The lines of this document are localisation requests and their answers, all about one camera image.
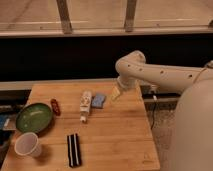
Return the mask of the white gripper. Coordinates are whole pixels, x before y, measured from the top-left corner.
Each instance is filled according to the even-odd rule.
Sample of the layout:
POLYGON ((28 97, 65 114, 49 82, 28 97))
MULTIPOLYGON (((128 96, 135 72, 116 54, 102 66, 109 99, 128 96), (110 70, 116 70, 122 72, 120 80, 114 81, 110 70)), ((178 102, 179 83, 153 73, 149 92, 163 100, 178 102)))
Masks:
MULTIPOLYGON (((135 80, 130 77, 119 76, 117 78, 118 85, 124 89, 129 90, 135 87, 135 80)), ((118 97, 122 95, 122 90, 119 86, 115 86, 112 89, 111 100, 116 101, 118 97)))

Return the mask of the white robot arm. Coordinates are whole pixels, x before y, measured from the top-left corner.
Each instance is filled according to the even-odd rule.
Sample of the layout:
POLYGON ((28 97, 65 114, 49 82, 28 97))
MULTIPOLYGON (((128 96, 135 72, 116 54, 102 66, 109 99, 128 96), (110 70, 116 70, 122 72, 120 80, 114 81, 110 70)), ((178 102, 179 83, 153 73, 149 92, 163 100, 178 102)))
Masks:
POLYGON ((183 67, 148 64, 135 50, 116 61, 111 98, 135 87, 138 80, 181 95, 175 109, 168 171, 213 171, 213 65, 183 67))

